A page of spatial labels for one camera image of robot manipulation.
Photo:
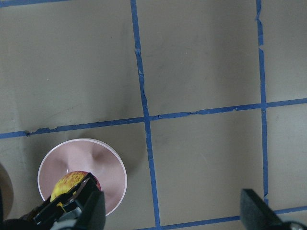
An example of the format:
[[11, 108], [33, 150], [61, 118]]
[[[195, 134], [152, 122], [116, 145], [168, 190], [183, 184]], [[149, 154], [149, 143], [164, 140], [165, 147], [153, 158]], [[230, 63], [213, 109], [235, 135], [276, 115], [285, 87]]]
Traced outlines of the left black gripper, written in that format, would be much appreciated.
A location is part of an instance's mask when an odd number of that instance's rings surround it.
[[69, 191], [20, 218], [3, 219], [3, 199], [0, 200], [2, 230], [99, 230], [101, 229], [101, 189], [98, 180], [88, 173]]

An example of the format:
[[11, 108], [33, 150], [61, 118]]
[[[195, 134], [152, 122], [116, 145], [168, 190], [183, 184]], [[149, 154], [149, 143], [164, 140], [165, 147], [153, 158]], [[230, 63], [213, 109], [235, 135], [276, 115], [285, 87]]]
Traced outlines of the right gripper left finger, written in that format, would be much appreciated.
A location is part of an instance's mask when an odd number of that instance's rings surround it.
[[104, 192], [92, 192], [73, 230], [103, 230], [106, 223]]

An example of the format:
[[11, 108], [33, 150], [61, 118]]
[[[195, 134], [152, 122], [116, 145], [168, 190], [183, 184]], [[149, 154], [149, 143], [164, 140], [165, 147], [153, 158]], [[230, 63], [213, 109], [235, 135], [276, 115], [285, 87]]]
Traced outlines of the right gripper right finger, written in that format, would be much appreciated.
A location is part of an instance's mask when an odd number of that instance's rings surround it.
[[246, 230], [290, 230], [252, 189], [242, 189], [240, 194], [240, 220]]

